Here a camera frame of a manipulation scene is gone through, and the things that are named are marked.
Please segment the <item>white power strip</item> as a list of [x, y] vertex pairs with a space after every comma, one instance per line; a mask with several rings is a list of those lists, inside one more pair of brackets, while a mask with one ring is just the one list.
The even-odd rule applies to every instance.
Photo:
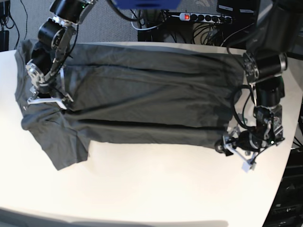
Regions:
[[233, 19], [226, 15], [212, 15], [212, 14], [200, 14], [200, 13], [180, 13], [178, 18], [181, 21], [191, 21], [198, 23], [209, 24], [232, 24]]

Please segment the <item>grey T-shirt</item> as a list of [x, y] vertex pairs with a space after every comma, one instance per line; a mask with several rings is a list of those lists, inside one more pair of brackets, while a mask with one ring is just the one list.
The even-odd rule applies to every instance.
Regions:
[[16, 102], [57, 170], [86, 161], [91, 141], [213, 148], [232, 118], [230, 97], [243, 71], [225, 54], [156, 52], [78, 44], [64, 68], [73, 102], [26, 105], [25, 64], [35, 41], [19, 44]]

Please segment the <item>blue plastic bin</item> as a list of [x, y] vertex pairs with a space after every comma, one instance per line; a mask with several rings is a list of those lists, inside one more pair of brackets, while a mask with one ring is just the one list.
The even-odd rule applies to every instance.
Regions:
[[115, 0], [119, 9], [176, 9], [181, 0]]

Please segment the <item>black OpenArm base box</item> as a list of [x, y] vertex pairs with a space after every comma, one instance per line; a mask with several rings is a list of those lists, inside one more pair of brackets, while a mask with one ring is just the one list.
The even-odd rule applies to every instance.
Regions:
[[303, 225], [303, 149], [291, 150], [264, 227]]

